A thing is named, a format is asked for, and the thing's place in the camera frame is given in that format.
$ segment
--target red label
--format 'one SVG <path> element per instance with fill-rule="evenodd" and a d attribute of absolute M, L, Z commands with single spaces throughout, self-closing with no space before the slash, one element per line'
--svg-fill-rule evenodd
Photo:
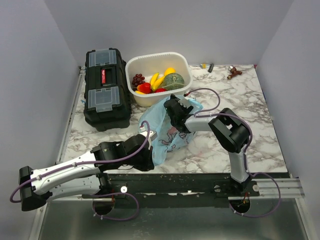
<path fill-rule="evenodd" d="M 101 83 L 106 84 L 106 70 L 105 69 L 101 70 Z"/>

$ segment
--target wall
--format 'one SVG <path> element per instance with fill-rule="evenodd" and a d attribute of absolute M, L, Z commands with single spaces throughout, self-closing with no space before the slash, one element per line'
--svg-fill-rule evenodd
<path fill-rule="evenodd" d="M 190 64 L 256 64 L 293 0 L 45 0 L 79 65 L 92 49 L 123 58 L 174 51 Z"/>
<path fill-rule="evenodd" d="M 286 165 L 301 179 L 316 227 L 320 226 L 319 9 L 319 0 L 295 0 L 257 67 Z"/>
<path fill-rule="evenodd" d="M 19 168 L 55 162 L 79 69 L 43 0 L 1 1 L 0 56 L 0 239 L 25 240 L 34 212 L 9 196 Z"/>

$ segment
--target green pumpkin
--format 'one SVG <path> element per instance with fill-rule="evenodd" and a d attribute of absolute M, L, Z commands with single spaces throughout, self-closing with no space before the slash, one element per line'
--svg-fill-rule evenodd
<path fill-rule="evenodd" d="M 161 85 L 162 88 L 167 91 L 181 89 L 185 86 L 184 78 L 178 73 L 170 73 L 165 76 L 163 83 Z"/>

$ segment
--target toolbox lid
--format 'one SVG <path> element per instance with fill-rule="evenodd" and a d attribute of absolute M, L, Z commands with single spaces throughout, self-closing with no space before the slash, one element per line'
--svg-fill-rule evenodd
<path fill-rule="evenodd" d="M 117 64 L 116 50 L 101 49 L 89 53 L 89 68 L 106 64 Z"/>
<path fill-rule="evenodd" d="M 88 91 L 88 108 L 95 108 L 97 113 L 112 111 L 112 105 L 119 103 L 118 86 Z"/>

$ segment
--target brown toy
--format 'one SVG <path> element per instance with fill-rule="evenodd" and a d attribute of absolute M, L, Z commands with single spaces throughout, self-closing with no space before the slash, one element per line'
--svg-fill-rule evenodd
<path fill-rule="evenodd" d="M 237 76 L 237 75 L 241 75 L 242 71 L 238 71 L 234 66 L 230 66 L 229 67 L 229 71 L 231 73 L 231 75 L 229 75 L 227 78 L 230 80 L 233 77 Z"/>

